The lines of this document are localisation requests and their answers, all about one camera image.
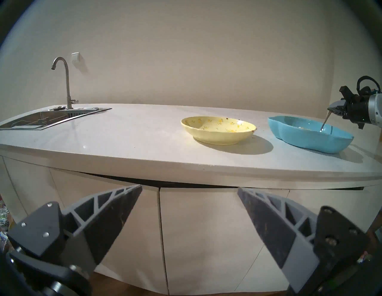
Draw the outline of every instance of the stainless steel sink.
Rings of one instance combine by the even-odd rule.
[[[48,109],[17,118],[0,125],[0,129],[41,130],[78,117],[91,115],[111,108]]]

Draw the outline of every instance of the yellow bowl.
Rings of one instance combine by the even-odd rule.
[[[194,139],[213,145],[233,145],[257,129],[252,123],[227,117],[194,116],[181,121]]]

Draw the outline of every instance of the blue bowl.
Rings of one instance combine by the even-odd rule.
[[[324,153],[338,153],[349,146],[354,136],[332,125],[292,116],[275,116],[268,118],[268,124],[276,138],[306,149]]]

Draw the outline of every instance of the wooden floor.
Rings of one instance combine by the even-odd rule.
[[[151,292],[142,288],[131,286],[129,284],[123,283],[121,281],[115,280],[113,278],[106,277],[99,273],[93,272],[90,277],[90,283],[93,287],[92,296],[127,296],[127,295],[138,295],[138,296],[163,296],[156,292]],[[211,294],[214,296],[282,296],[284,292],[278,293],[223,293],[223,294]]]

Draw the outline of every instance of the cabinet door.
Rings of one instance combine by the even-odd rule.
[[[27,214],[50,201],[63,207],[49,168],[6,157],[4,163]]]
[[[335,208],[366,232],[382,206],[382,184],[363,190],[290,190],[288,198],[318,214],[323,205]]]
[[[51,168],[65,206],[131,183]],[[147,290],[167,294],[159,217],[159,189],[143,186],[125,226],[96,271]]]
[[[235,292],[284,291],[289,282],[264,245]]]
[[[21,204],[19,197],[15,189],[13,188],[11,179],[9,178],[6,170],[3,157],[0,156],[0,195],[2,196],[5,205],[11,213],[16,223],[24,219],[27,216],[23,205]]]
[[[170,295],[234,292],[263,247],[237,189],[162,188],[160,211]]]

